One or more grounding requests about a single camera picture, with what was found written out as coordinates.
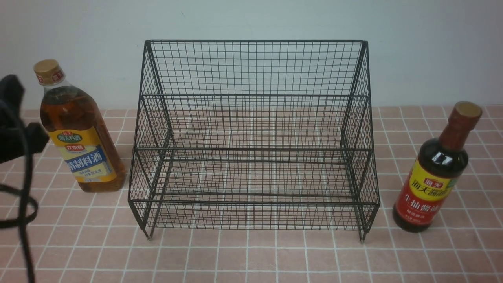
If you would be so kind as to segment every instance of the bottle cap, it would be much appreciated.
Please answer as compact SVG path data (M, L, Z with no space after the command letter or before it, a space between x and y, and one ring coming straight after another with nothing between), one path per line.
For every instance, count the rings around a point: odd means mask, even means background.
M65 77L58 61L54 59L46 59L36 63L33 70L37 75L38 83L43 86L54 85Z
M481 116L480 106L472 102L460 101L454 105L449 116L449 124L459 129L473 130Z

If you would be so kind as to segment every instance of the metal wire mesh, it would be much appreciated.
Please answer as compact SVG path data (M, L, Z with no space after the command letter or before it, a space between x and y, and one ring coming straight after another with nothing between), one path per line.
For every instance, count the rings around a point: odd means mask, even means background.
M145 43L128 200L145 227L345 229L380 205L365 41Z

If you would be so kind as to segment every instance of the bottle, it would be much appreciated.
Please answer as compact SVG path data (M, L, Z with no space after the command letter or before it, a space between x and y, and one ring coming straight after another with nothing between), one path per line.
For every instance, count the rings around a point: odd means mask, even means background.
M40 118L80 188L110 192L122 188L126 171L94 99L66 79L58 62L33 66L44 87Z
M403 230L426 230L468 165L463 149L482 109L471 102L458 102L439 138L426 141L419 150L397 201L393 219Z

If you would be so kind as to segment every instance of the gold bottle cap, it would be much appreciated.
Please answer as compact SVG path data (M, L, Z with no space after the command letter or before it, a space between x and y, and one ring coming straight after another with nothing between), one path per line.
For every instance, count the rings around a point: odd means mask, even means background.
M54 59L39 61L33 66L33 70L37 75L38 83L43 86L54 85L65 77L58 61Z

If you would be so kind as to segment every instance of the tiled countertop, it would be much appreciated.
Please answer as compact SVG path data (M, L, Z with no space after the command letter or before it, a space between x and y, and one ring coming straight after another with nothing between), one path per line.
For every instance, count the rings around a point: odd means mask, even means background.
M433 226L402 231L391 207L420 145L444 128L452 106L374 107L382 206L365 244L355 231L157 229L147 241L127 189L82 192L53 145L35 159L29 225L38 283L451 283L503 282L503 106L484 107L466 150L470 165ZM135 110L103 111L127 167ZM25 111L27 121L38 111ZM23 162L0 165L0 181L19 187ZM0 197L0 217L17 215ZM17 230L0 230L0 282L25 282Z

